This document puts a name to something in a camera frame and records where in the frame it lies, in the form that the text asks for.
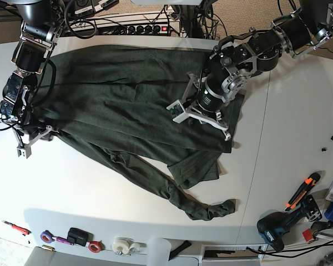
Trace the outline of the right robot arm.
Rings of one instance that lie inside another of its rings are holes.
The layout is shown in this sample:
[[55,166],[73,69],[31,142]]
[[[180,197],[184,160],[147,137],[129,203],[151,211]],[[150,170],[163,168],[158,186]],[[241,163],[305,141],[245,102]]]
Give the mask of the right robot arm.
[[21,19],[21,35],[12,55],[15,70],[3,88],[0,123],[12,129],[18,142],[17,154],[28,158],[38,140],[49,140],[53,126],[33,115],[34,97],[47,67],[51,67],[52,88],[56,66],[50,57],[65,26],[64,1],[0,1],[0,8]]

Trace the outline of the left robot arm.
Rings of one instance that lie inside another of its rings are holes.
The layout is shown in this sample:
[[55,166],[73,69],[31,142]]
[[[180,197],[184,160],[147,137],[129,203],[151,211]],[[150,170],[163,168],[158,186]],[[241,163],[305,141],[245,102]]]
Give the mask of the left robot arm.
[[269,30],[251,27],[247,33],[220,40],[205,57],[199,75],[189,73],[180,100],[167,107],[180,124],[196,119],[231,139],[221,109],[233,101],[250,78],[273,70],[283,53],[296,59],[333,38],[333,1],[300,1],[300,7],[271,22]]

